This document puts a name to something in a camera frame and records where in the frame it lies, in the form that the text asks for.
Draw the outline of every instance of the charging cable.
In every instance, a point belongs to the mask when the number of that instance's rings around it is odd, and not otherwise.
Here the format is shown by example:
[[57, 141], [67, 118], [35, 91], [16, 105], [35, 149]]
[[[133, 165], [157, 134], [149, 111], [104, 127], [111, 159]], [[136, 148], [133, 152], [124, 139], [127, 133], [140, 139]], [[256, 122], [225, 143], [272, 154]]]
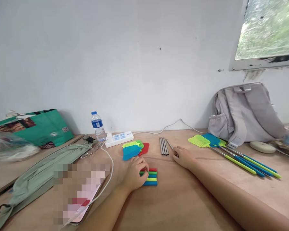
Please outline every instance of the charging cable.
[[[161, 133], [165, 130], [165, 128], [176, 124], [176, 123], [177, 123], [178, 121], [180, 121], [180, 120], [182, 121], [182, 123], [184, 123], [184, 121], [183, 121], [182, 119], [178, 119], [178, 120], [177, 120], [176, 122], [174, 122], [173, 124], [170, 124], [170, 125], [164, 127], [163, 130], [161, 130], [161, 131], [158, 132], [158, 133], [143, 131], [143, 132], [133, 133], [133, 135], [138, 134], [138, 133], [150, 133], [150, 134], [154, 134], [154, 135], [161, 134]], [[184, 124], [185, 124], [186, 126], [190, 127], [191, 129], [194, 129], [196, 132], [199, 132], [199, 133], [207, 133], [207, 132], [200, 132], [200, 131], [196, 130], [195, 128], [187, 125], [186, 123], [184, 123]], [[66, 226], [67, 224], [69, 224], [70, 222], [72, 222], [73, 220], [75, 220], [88, 206], [90, 206], [94, 201], [96, 201], [96, 200], [100, 197], [100, 195], [102, 195], [102, 193], [104, 192], [105, 188], [107, 187], [108, 183], [110, 182], [110, 180], [111, 180], [111, 178], [112, 178], [112, 173], [113, 173], [113, 168], [114, 168], [113, 159], [111, 158], [111, 156], [109, 155], [109, 153], [108, 153], [105, 149], [103, 149], [103, 146], [104, 146], [105, 143], [106, 143], [106, 141], [102, 144], [101, 149], [102, 149], [104, 152], [107, 153], [107, 155], [109, 156], [109, 158], [111, 159], [111, 162], [112, 162], [112, 169], [111, 169], [110, 178], [109, 178], [108, 182], [106, 183], [105, 187], [103, 188], [103, 190], [101, 191], [101, 193], [100, 193], [94, 200], [92, 200], [89, 204], [87, 204], [78, 214], [76, 214], [74, 217], [72, 217], [71, 219], [69, 219], [68, 222], [66, 222], [64, 226]]]
[[[168, 125], [168, 126], [166, 126], [166, 127], [170, 127], [170, 126], [176, 124], [176, 123], [177, 123], [178, 121], [180, 121], [180, 120], [182, 121], [182, 123], [184, 123], [184, 121], [183, 121], [182, 119], [178, 119], [176, 122], [174, 122], [173, 124], [170, 124], [170, 125]], [[184, 124], [185, 124], [186, 126], [190, 127], [191, 129], [194, 129], [196, 132], [199, 132], [199, 133], [207, 133], [207, 132], [200, 132], [200, 131], [196, 130], [195, 128], [187, 125], [186, 123], [184, 123]], [[154, 134], [154, 135], [161, 134], [161, 133], [165, 130], [166, 127], [164, 127], [163, 130], [161, 130], [161, 131], [158, 132], [158, 133], [153, 133], [153, 132], [146, 132], [146, 133], [151, 133], [151, 134]]]

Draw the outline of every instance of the smartphone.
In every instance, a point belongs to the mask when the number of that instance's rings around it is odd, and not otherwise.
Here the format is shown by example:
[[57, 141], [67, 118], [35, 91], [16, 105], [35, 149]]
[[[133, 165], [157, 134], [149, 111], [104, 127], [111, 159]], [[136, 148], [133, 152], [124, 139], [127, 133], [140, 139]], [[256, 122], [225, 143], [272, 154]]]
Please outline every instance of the smartphone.
[[[88, 197], [88, 199], [80, 206], [80, 208], [75, 212], [75, 214], [73, 215], [73, 217], [76, 215], [76, 214], [79, 214], [80, 211], [86, 207], [95, 197], [96, 195], [98, 194], [98, 192], [100, 191], [100, 188], [101, 188], [101, 185], [104, 183], [105, 180], [103, 180], [100, 185], [95, 189], [95, 191], [90, 195], [90, 197]], [[87, 211], [88, 209], [92, 206], [89, 205], [84, 211], [82, 211], [82, 213], [79, 214], [78, 217], [76, 217], [72, 222], [70, 222], [69, 224], [70, 225], [78, 225], [80, 224], [80, 222], [83, 220], [83, 218], [87, 215]]]

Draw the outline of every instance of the bottle label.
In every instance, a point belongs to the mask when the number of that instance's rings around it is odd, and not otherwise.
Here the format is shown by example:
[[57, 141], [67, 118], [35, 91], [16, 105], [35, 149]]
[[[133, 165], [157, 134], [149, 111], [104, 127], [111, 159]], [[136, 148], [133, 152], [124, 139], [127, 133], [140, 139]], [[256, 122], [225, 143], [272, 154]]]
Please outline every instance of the bottle label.
[[103, 126], [103, 123], [101, 119], [98, 119], [98, 120], [93, 120], [92, 125], [93, 125], [93, 128], [100, 128]]

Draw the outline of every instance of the gray backpack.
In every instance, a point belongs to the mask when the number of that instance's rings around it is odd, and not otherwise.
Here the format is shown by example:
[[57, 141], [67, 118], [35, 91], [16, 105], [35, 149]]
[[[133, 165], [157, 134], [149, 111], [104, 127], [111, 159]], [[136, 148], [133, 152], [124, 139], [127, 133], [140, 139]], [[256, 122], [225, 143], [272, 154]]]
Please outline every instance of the gray backpack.
[[230, 86], [215, 94], [217, 114], [210, 117], [208, 132], [237, 148], [244, 142], [268, 142], [285, 134], [262, 83]]

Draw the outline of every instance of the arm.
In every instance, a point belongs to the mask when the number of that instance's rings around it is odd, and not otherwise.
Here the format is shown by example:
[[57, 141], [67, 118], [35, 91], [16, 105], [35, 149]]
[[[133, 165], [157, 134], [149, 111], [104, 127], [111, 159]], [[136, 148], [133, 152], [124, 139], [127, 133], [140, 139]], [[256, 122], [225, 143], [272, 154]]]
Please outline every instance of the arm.
[[142, 176], [139, 175], [143, 168], [149, 171], [149, 165], [144, 158], [133, 157], [122, 183], [94, 210], [78, 230], [111, 231], [130, 192], [140, 188], [148, 178], [148, 171], [145, 171]]
[[256, 197], [202, 166], [190, 151], [174, 148], [173, 159], [190, 170], [227, 212], [246, 230], [289, 230], [289, 219]]

